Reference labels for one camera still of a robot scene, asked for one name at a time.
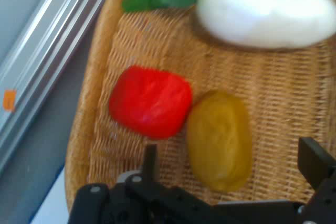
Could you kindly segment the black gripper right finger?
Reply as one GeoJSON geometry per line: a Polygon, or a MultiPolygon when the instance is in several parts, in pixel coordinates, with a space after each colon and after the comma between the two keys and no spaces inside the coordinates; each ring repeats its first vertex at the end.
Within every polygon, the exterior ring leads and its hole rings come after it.
{"type": "Polygon", "coordinates": [[[298,223],[335,223],[335,158],[311,137],[301,137],[298,168],[313,188],[298,223]]]}

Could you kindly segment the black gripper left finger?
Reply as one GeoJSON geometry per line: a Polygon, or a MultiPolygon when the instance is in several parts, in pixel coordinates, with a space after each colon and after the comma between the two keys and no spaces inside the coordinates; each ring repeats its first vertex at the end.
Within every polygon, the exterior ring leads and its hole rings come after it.
{"type": "Polygon", "coordinates": [[[145,148],[143,165],[113,188],[94,183],[81,187],[69,223],[217,223],[213,207],[179,188],[157,181],[156,145],[145,148]]]}

